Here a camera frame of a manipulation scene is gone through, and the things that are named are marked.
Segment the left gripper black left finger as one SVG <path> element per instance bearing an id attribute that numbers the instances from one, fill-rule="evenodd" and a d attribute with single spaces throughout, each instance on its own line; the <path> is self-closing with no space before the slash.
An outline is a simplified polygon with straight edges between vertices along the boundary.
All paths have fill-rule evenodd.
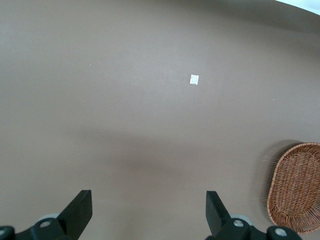
<path id="1" fill-rule="evenodd" d="M 37 221 L 30 228 L 15 232 L 10 225 L 0 227 L 2 240 L 77 240 L 93 215 L 92 191 L 81 190 L 57 217 Z"/>

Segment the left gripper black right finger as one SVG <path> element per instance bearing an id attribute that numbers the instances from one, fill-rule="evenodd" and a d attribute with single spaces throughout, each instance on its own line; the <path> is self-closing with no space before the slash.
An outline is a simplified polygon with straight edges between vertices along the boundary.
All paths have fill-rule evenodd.
<path id="1" fill-rule="evenodd" d="M 211 232 L 208 240 L 300 240 L 287 227 L 270 226 L 266 232 L 256 229 L 248 221 L 231 217 L 216 191 L 206 192 L 205 216 Z"/>

